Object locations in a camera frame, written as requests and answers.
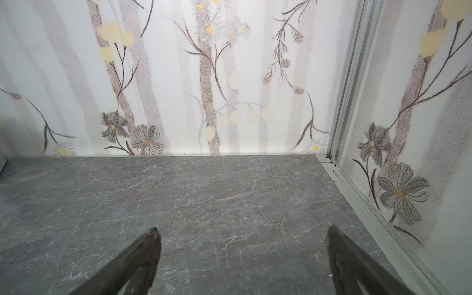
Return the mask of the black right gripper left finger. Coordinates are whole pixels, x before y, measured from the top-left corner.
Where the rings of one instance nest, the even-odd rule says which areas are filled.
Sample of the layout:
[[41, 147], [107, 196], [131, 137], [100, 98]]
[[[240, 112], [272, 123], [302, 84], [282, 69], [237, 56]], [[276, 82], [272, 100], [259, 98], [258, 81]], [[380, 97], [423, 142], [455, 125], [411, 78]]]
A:
[[161, 256], [161, 235], [148, 229], [93, 277], [70, 292], [72, 295], [147, 295]]

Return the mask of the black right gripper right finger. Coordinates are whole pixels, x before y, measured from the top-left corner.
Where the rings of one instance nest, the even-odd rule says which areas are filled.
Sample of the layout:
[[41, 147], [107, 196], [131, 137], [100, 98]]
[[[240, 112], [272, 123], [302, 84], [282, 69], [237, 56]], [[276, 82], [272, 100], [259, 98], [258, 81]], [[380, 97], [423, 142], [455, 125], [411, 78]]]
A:
[[338, 295], [411, 295], [413, 292], [337, 226], [326, 236], [329, 266]]

